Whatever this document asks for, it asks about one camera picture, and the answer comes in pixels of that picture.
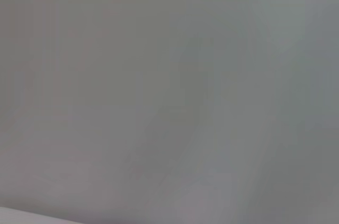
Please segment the gray wall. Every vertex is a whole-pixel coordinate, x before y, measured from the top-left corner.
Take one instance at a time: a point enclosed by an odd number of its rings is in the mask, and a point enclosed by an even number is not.
[[[1,205],[338,222],[338,0],[0,1]]]

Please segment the white surface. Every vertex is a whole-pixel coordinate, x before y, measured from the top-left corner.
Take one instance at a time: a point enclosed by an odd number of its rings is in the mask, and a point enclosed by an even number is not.
[[[0,2],[1,205],[339,223],[338,0]]]
[[[80,224],[39,214],[0,207],[1,224]]]

